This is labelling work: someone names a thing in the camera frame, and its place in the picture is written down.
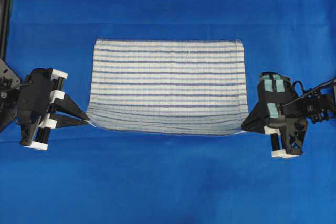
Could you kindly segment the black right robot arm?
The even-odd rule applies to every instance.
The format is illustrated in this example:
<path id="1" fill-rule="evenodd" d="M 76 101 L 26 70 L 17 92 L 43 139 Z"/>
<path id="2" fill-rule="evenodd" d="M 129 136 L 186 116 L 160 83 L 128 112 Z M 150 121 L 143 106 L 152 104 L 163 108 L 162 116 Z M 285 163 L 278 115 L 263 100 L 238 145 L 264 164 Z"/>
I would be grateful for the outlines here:
<path id="1" fill-rule="evenodd" d="M 302 155 L 308 123 L 335 117 L 335 97 L 321 92 L 335 88 L 334 79 L 303 89 L 302 95 L 295 90 L 297 84 L 301 82 L 291 82 L 290 78 L 274 72 L 261 73 L 258 102 L 241 125 L 245 132 L 270 135 L 273 158 Z"/>

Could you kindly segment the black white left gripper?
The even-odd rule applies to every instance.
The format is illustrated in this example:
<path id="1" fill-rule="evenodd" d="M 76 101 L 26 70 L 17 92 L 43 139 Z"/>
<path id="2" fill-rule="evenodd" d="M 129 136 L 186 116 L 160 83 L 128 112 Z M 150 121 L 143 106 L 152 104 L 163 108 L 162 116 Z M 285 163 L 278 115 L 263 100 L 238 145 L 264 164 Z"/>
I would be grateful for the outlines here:
<path id="1" fill-rule="evenodd" d="M 67 78 L 67 73 L 53 68 L 36 68 L 26 76 L 17 102 L 17 119 L 21 129 L 20 145 L 46 150 L 50 129 L 89 125 L 86 120 L 80 120 L 88 119 L 85 112 L 69 95 L 62 92 L 63 82 Z M 54 99 L 53 91 L 56 91 L 58 98 Z M 53 99 L 57 111 L 80 119 L 56 113 L 48 116 L 48 108 Z"/>

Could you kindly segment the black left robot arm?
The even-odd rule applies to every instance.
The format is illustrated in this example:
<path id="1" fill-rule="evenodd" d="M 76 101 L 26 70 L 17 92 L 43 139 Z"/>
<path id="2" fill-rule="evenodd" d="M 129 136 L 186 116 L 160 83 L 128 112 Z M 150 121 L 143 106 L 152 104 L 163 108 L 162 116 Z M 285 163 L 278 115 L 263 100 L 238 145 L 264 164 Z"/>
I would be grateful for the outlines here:
<path id="1" fill-rule="evenodd" d="M 47 150 L 52 129 L 88 125 L 86 113 L 63 91 L 67 73 L 36 68 L 21 81 L 1 61 L 1 130 L 20 126 L 20 145 Z"/>

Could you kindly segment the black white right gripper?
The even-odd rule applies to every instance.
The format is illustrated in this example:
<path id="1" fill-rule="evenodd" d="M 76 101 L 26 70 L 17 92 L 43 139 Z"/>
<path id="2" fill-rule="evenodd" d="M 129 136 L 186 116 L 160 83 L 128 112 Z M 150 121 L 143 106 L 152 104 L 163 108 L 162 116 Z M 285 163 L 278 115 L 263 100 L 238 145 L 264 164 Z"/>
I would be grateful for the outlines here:
<path id="1" fill-rule="evenodd" d="M 290 78 L 274 72 L 260 74 L 256 103 L 241 129 L 265 133 L 271 138 L 271 156 L 289 159 L 303 154 L 307 120 L 289 102 L 298 97 Z"/>

